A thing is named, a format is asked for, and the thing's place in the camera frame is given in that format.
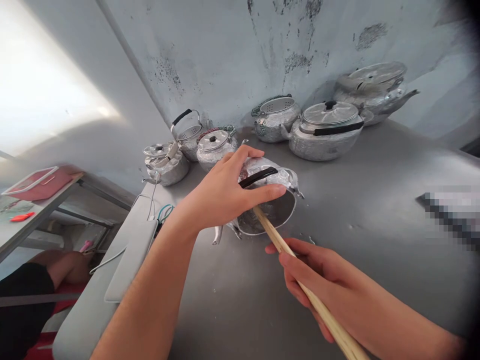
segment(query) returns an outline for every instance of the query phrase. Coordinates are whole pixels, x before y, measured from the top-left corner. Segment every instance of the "white table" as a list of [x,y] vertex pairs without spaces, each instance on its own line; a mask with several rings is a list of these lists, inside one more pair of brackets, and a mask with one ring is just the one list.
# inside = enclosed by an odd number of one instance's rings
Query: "white table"
[[25,221],[11,222],[5,216],[5,214],[3,214],[0,219],[0,263],[54,211],[58,211],[60,213],[105,227],[106,231],[102,235],[102,238],[105,238],[108,231],[112,229],[111,225],[62,209],[59,206],[69,197],[76,187],[82,186],[94,194],[110,201],[115,205],[121,206],[126,210],[130,210],[131,207],[106,194],[102,190],[92,186],[91,184],[87,184],[82,179],[83,176],[84,174],[82,172],[73,174],[72,180],[62,189],[60,189],[55,195],[45,200],[32,202],[33,207],[28,212],[33,212],[35,215],[29,217]]
[[[298,200],[279,229],[282,236],[334,249],[422,315],[466,335],[472,306],[478,305],[478,255],[430,218],[416,198],[443,185],[480,184],[478,159],[391,121],[364,129],[349,153],[330,162],[301,160],[286,143],[251,139],[249,145],[298,174],[306,199]],[[180,183],[158,186],[156,208],[177,204],[204,175],[194,164]],[[149,205],[140,197],[123,227],[145,221]],[[266,235],[240,241],[225,228],[219,245],[211,245],[213,238],[213,229],[201,231],[193,249],[170,359],[344,359],[287,291],[278,258],[264,252]],[[127,242],[114,239],[105,258]],[[104,296],[119,261],[100,268],[88,283],[56,336],[56,360],[89,359],[117,308]]]

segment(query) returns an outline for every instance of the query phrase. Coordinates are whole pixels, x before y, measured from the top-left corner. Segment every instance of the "black shorts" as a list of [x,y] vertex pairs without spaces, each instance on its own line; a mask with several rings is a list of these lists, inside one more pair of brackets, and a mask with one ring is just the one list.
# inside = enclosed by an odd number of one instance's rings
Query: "black shorts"
[[[0,297],[43,295],[55,292],[43,265],[28,262],[0,281]],[[55,308],[54,302],[0,307],[0,359],[19,360],[27,355]]]

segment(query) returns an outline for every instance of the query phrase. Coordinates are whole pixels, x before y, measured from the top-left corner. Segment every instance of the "red chair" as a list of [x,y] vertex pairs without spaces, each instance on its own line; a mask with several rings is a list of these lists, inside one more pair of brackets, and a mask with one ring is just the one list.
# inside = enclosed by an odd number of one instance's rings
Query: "red chair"
[[[67,284],[62,283],[58,289],[55,291],[56,294],[81,294],[87,284]],[[77,302],[77,299],[73,300],[63,300],[55,304],[53,309],[53,314],[55,315],[69,307],[72,307]],[[28,350],[28,353],[24,360],[54,360],[52,355],[52,346],[54,344],[55,336],[57,336],[56,331],[52,332],[42,332],[40,338],[34,347]]]

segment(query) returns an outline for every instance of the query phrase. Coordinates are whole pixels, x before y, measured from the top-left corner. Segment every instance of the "power cord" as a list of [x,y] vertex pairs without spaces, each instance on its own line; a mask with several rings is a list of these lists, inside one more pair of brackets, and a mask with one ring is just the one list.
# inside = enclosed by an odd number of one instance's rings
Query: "power cord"
[[[151,193],[151,196],[146,194],[146,193],[141,193],[141,194],[138,194],[137,197],[135,198],[135,200],[133,201],[133,204],[131,205],[131,207],[133,208],[135,203],[137,202],[137,200],[139,199],[139,197],[143,196],[143,197],[146,197],[146,198],[150,198],[150,209],[148,209],[148,216],[146,218],[146,221],[149,220],[150,218],[150,212],[152,211],[152,205],[153,205],[153,214],[155,214],[155,202],[154,202],[154,195],[155,195],[155,189],[157,188],[157,182],[155,182],[155,186],[153,188],[153,192]],[[168,206],[171,206],[171,210],[170,212],[164,216],[164,218],[162,218],[162,220],[158,220],[158,218],[160,218],[160,214],[162,213],[162,211],[168,207]],[[164,207],[161,208],[160,212],[158,213],[158,218],[157,218],[157,221],[159,223],[162,223],[164,222],[170,215],[170,213],[172,212],[174,206],[173,205],[165,205]],[[152,242],[154,241],[154,237],[155,237],[155,232],[153,232],[153,235],[151,237],[151,240],[150,240],[150,245],[148,246],[148,249],[150,250],[150,247],[152,246]],[[116,255],[112,256],[111,258],[109,258],[108,260],[105,260],[104,262],[100,263],[98,266],[95,266],[92,270],[90,270],[89,274],[90,275],[93,275],[93,273],[95,271],[97,271],[97,269],[101,268],[102,266],[104,266],[105,264],[108,264],[109,262],[111,262],[112,260],[118,258],[120,255],[122,255],[125,251],[125,249],[127,248],[127,246],[125,246],[122,250],[120,250],[119,253],[117,253]]]

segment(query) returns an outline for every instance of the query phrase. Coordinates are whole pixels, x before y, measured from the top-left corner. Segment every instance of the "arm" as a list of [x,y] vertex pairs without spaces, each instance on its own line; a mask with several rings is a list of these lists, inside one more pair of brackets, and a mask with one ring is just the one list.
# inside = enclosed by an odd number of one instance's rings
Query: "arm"
[[[334,339],[297,281],[312,290],[360,344],[380,359],[454,360],[464,342],[398,300],[332,250],[285,239],[299,259],[282,253],[288,290],[318,321],[326,340]],[[271,244],[268,254],[276,253]]]
[[240,170],[247,157],[263,155],[263,151],[246,145],[225,155],[171,213],[91,359],[168,357],[190,257],[200,230],[228,223],[286,191],[282,185],[252,190],[239,186]]

